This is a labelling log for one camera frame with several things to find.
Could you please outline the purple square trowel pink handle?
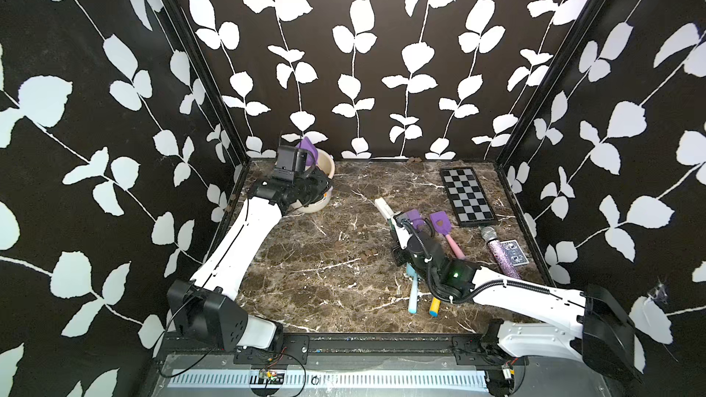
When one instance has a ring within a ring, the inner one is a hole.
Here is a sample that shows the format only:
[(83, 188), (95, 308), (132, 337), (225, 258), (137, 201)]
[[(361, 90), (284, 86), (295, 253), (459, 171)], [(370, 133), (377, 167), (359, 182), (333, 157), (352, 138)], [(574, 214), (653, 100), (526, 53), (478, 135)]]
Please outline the purple square trowel pink handle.
[(417, 231), (421, 231), (427, 226), (427, 220), (424, 219), (420, 212), (416, 209), (410, 210), (406, 213), (406, 217), (410, 220), (411, 224)]

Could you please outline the purple square trowel front row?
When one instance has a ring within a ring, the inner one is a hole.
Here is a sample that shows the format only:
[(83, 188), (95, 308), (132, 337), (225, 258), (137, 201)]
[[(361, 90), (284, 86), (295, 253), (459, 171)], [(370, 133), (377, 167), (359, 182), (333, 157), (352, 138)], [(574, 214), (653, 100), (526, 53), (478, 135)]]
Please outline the purple square trowel front row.
[(318, 163), (318, 150), (308, 137), (304, 136), (296, 147), (303, 150), (306, 168), (313, 167)]

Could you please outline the light blue trowel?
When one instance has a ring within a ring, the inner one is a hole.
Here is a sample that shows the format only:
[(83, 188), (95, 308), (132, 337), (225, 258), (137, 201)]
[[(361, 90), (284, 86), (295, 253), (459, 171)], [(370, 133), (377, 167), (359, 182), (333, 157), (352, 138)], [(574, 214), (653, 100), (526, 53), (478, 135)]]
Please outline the light blue trowel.
[(412, 284), (410, 289), (410, 294), (408, 298), (408, 312), (410, 314), (417, 313), (417, 302), (418, 302), (418, 275), (415, 268), (411, 264), (406, 265), (406, 275), (410, 277)]

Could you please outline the green white scrub brush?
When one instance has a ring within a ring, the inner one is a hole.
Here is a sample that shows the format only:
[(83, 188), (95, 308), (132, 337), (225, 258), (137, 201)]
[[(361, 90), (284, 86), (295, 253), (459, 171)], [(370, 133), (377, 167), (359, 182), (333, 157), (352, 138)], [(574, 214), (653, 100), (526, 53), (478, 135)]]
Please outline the green white scrub brush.
[(374, 205), (379, 213), (384, 217), (392, 230), (396, 228), (395, 213), (384, 198), (377, 198)]

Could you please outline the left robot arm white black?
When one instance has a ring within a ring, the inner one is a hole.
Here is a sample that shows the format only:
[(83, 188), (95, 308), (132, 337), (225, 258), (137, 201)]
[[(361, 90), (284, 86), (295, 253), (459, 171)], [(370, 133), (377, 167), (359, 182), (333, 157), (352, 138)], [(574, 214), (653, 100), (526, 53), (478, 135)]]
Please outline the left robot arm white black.
[(249, 315), (236, 297), (261, 244), (290, 206), (318, 202), (331, 183), (318, 167), (290, 174), (275, 170), (270, 178), (257, 180), (209, 259), (189, 280), (177, 280), (169, 288), (171, 323), (178, 334), (225, 352), (237, 347), (272, 347), (281, 325)]

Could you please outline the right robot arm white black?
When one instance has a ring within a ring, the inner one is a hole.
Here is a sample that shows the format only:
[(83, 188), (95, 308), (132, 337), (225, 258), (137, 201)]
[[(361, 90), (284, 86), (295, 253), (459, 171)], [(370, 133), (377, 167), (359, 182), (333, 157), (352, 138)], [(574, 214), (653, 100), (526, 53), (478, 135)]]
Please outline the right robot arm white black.
[(635, 323), (605, 288), (563, 290), (515, 279), (449, 257), (421, 236), (394, 246), (392, 256), (398, 266), (410, 264), (442, 303), (491, 306), (533, 319), (531, 325), (502, 321), (487, 331), (487, 345), (507, 358), (576, 360), (621, 382), (642, 376)]

